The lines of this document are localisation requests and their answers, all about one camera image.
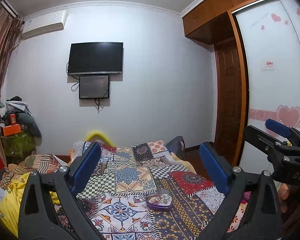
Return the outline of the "wooden wardrobe with sliding door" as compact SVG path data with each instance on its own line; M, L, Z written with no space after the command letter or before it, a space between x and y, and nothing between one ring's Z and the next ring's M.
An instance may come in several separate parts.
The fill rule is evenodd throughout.
M243 140L273 119L300 131L300 5L296 0L196 0L182 12L185 36L215 46L235 40L241 72L241 123L232 165L270 170L266 156ZM217 88L217 64L215 67Z

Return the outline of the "patchwork patterned bedspread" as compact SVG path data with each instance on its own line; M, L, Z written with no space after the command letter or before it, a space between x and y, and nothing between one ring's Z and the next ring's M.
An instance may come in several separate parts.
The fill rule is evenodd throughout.
M101 144L101 158L76 196L105 239L196 239L225 196L162 141Z

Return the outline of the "dark bag on floor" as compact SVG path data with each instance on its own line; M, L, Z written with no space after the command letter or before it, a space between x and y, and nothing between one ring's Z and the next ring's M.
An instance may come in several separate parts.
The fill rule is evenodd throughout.
M177 136L166 144L166 148L179 159L185 159L185 142L182 136Z

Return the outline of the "purple heart-shaped tin box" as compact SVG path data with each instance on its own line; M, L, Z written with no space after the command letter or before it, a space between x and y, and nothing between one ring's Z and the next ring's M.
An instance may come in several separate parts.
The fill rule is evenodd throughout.
M149 194L146 196L146 205L154 211L170 211L173 207L173 194L166 189Z

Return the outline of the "yellow hoop behind bed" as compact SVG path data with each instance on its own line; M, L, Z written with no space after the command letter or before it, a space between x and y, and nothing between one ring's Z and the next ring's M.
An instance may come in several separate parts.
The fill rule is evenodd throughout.
M114 147L113 142L110 138L101 131L90 131L85 136L85 141L97 141L101 142L107 146Z

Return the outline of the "orange box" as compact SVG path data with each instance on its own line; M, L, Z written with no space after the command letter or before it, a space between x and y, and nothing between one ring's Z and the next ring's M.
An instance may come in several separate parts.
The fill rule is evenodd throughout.
M2 129L2 131L3 131L3 135L5 137L7 137L7 136L10 136L10 135L20 133L21 132L21 126L19 124L6 126Z

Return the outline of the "wooden door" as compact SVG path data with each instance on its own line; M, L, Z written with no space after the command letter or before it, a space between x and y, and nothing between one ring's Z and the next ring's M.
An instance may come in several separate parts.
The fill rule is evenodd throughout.
M241 123L241 72L235 40L215 46L217 63L217 123L214 147L229 163L235 159Z

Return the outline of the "black wall television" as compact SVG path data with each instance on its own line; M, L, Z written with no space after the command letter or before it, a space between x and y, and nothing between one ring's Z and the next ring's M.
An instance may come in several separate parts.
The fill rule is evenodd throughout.
M68 75L121 74L122 42L84 42L70 46Z

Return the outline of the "yellow cloth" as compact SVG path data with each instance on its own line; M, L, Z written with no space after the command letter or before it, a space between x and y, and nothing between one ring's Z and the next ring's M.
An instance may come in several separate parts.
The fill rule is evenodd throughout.
M18 220L23 192L30 172L13 179L6 187L6 195L0 202L0 218L11 233L18 238Z

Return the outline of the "pile of clutter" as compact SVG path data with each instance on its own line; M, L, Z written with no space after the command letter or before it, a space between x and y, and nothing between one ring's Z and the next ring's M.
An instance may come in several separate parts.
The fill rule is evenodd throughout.
M14 96L0 104L0 140L8 164L19 164L36 153L41 131L29 104Z

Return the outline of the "white air conditioner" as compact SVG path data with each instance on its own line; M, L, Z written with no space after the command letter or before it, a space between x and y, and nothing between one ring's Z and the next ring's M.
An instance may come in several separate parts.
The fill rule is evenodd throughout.
M51 12L25 21L23 27L23 40L43 34L63 30L68 12L66 10Z

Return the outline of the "small wall monitor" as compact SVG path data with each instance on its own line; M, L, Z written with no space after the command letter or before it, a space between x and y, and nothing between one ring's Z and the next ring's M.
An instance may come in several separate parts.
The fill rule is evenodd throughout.
M109 75L87 75L79 77L79 99L108 99Z

